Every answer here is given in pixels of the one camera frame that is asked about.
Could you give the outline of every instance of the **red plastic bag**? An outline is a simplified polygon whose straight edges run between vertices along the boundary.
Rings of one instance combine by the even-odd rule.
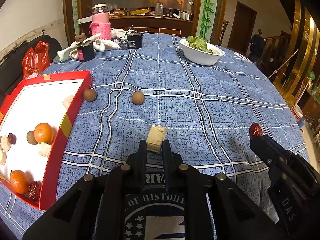
[[[39,41],[34,50],[28,49],[22,60],[23,80],[38,76],[49,65],[49,44]]]

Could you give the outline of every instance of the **orange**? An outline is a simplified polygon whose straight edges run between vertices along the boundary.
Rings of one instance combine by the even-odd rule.
[[[20,170],[15,170],[10,173],[10,182],[12,188],[19,194],[25,194],[28,191],[29,180],[25,173]]]
[[[50,144],[53,140],[54,131],[51,125],[46,122],[42,122],[36,126],[34,136],[37,143],[44,142]]]

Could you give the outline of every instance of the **wooden door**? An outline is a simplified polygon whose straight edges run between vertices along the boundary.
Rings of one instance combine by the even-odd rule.
[[[235,18],[229,38],[228,47],[244,54],[247,53],[252,36],[257,12],[250,7],[237,2]]]

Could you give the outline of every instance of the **red tray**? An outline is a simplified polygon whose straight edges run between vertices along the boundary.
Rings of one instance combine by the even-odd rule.
[[[0,166],[0,181],[17,197],[37,209],[47,210],[56,201],[64,150],[72,125],[83,102],[84,90],[89,88],[91,83],[90,71],[57,73],[23,80],[12,94],[5,98],[0,108],[0,135],[7,135],[11,132],[17,137],[17,143],[12,145],[7,153],[5,166]],[[62,101],[70,95],[73,95],[74,99],[69,108],[63,110]],[[47,122],[56,130],[48,158],[38,155],[37,147],[29,148],[35,146],[29,145],[26,140],[26,133],[29,130],[34,130],[36,124],[40,122]],[[27,155],[22,155],[22,149],[31,157],[27,158]],[[28,165],[28,162],[31,163],[31,167],[22,170],[25,165]],[[39,203],[32,201],[26,195],[15,193],[9,182],[10,173],[7,171],[13,170],[12,168],[27,172],[37,181],[41,181],[43,176]]]

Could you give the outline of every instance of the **white bucket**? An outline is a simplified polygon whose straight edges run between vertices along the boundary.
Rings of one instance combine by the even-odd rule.
[[[292,113],[297,122],[303,117],[303,112],[298,105],[292,109]]]

